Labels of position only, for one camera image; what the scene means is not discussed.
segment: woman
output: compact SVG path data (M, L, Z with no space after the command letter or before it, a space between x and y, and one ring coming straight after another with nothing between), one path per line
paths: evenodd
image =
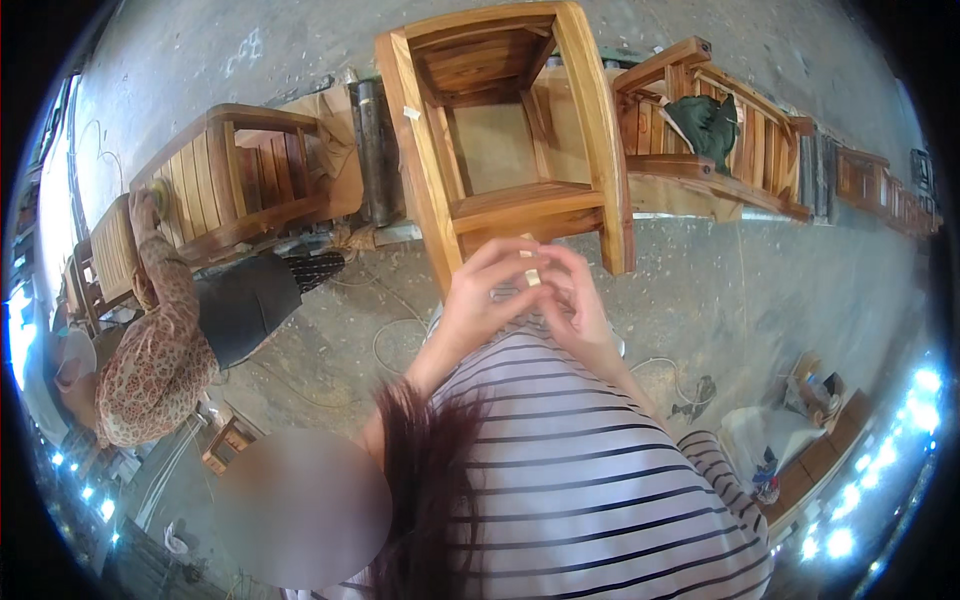
M55 382L63 404L101 447L133 446L174 431L194 412L214 375L254 352L300 306L300 295L344 268L336 252L248 258L194 283L156 229L146 190L130 196L137 251L158 307L131 324L97 370L66 360Z
M499 285L529 269L542 286ZM477 251L377 403L359 443L391 531L323 597L758 598L772 575L759 509L711 434L667 435L568 248Z

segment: leopard print shirt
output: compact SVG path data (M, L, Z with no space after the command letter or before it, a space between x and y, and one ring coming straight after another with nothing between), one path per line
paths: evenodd
M95 400L100 447L143 444L174 431L220 369L198 328L190 269L159 231L138 250L159 306L127 329L101 371Z

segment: striped shirt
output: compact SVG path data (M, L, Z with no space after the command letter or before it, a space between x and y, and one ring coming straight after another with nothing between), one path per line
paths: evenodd
M541 318L508 325L435 397L462 394L489 405L468 465L481 520L471 573L486 598L762 595L767 523L713 435L674 443Z

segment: wooden stool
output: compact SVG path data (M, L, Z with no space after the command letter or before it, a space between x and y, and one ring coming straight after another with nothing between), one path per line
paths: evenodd
M589 183L554 180L531 86L555 48L564 59L586 149ZM573 2L456 12L376 38L377 64L400 149L407 214L417 221L445 297L451 274L487 240L530 232L541 241L599 231L614 275L635 267L623 150L596 43ZM539 182L468 195L452 109L521 105Z
M308 177L304 136L317 128L317 119L294 112L217 105L137 173L131 192L151 179L169 181L173 198L160 230L192 266L214 264L299 217L341 216ZM244 132L238 145L241 130L257 133Z
M217 477L224 474L227 470L229 460L220 453L221 446L226 444L233 452L240 452L245 447L253 443L254 437L240 431L237 428L238 421L236 417L231 417L227 424L221 427L213 441L206 447L202 460L204 464L210 467Z

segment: green cloth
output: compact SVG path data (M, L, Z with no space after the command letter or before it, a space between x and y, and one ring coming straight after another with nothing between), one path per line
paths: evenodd
M716 170L729 176L727 155L740 135L733 94L727 94L723 104L709 96L683 96L663 108L690 140L694 154L712 158Z

